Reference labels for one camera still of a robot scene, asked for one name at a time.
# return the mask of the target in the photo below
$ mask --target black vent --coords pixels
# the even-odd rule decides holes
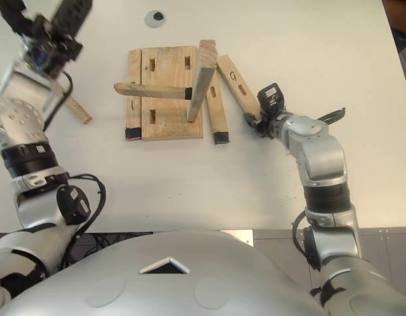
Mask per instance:
[[[151,274],[156,274],[156,273],[164,273],[164,274],[182,274],[184,275],[184,271],[178,269],[176,266],[174,266],[172,263],[166,263],[165,265],[162,265],[161,267],[158,267],[154,270],[148,271],[144,273],[145,275],[151,275]]]

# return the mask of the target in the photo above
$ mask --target table surface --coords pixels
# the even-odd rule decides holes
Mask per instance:
[[[26,1],[50,16],[56,1]],[[90,172],[107,203],[90,231],[290,228],[305,206],[295,161],[246,125],[222,83],[231,143],[204,139],[126,142],[127,51],[217,41],[254,93],[277,82],[290,111],[320,117],[347,108],[330,132],[341,142],[361,227],[406,226],[406,83],[379,0],[94,1],[80,31],[84,50],[67,70],[73,95],[93,116],[82,125],[61,109],[48,136],[71,174]],[[153,9],[161,28],[145,26]],[[0,78],[18,38],[0,18]],[[0,158],[0,232],[20,228]],[[86,191],[96,204],[96,190]]]

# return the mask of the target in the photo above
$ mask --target wooden plank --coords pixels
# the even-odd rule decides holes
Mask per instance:
[[[149,86],[147,84],[114,84],[115,91],[136,97],[161,97],[163,99],[190,100],[192,88]]]
[[[195,46],[145,48],[142,50],[142,84],[190,87]],[[142,98],[143,140],[202,138],[202,115],[187,122],[185,100]]]
[[[57,86],[56,94],[62,97],[64,94],[64,89],[59,84]],[[78,118],[83,124],[87,124],[92,120],[92,117],[83,107],[78,104],[75,98],[71,95],[67,98],[65,105],[71,110],[71,112]]]
[[[133,49],[127,54],[127,81],[142,82],[142,50]],[[139,140],[142,137],[142,98],[128,96],[126,101],[125,139]]]
[[[216,71],[216,42],[202,39],[198,44],[196,63],[192,78],[192,98],[187,102],[187,121],[194,122],[200,112],[204,96],[209,89],[210,81]]]
[[[206,100],[208,102],[210,125],[212,127],[215,144],[229,143],[227,119],[223,109],[221,88],[219,86],[217,73],[214,74],[210,82]]]
[[[257,121],[262,120],[260,104],[257,98],[251,92],[228,55],[217,58],[217,69],[243,112],[253,114]]]

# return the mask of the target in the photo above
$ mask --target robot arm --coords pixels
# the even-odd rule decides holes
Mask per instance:
[[[320,299],[326,311],[329,315],[406,315],[406,297],[362,259],[345,156],[329,135],[328,120],[287,112],[276,84],[260,91],[258,98],[265,136],[281,141],[297,161],[310,224],[304,230],[305,256],[320,271]]]
[[[84,192],[59,166],[42,119],[65,63],[80,53],[74,37],[91,6],[91,0],[64,0],[51,21],[41,15],[31,21],[21,14],[22,1],[0,0],[4,19],[27,37],[21,59],[0,83],[0,154],[23,227],[0,239],[0,307],[58,271],[91,213]]]

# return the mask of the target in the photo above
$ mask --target wooden stick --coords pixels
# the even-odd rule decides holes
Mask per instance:
[[[127,55],[127,81],[142,83],[142,50],[133,49]],[[139,140],[142,137],[142,98],[128,96],[126,101],[125,139]]]
[[[243,112],[253,114],[260,121],[260,104],[228,55],[217,58],[217,69]]]
[[[147,84],[114,84],[113,87],[119,94],[137,97],[191,100],[192,94],[191,88],[151,86]]]
[[[216,71],[217,57],[216,42],[212,39],[202,39],[198,44],[196,63],[193,70],[192,98],[187,103],[188,122],[194,122],[200,112],[204,96]]]
[[[64,89],[59,84],[57,86],[56,94],[62,97],[64,94]],[[78,118],[83,124],[88,124],[92,117],[83,107],[78,104],[78,102],[71,95],[67,98],[65,105],[71,110],[71,112]]]
[[[219,86],[218,74],[214,74],[208,93],[206,94],[208,102],[210,125],[214,135],[215,144],[229,143],[228,125],[223,110],[221,88]]]

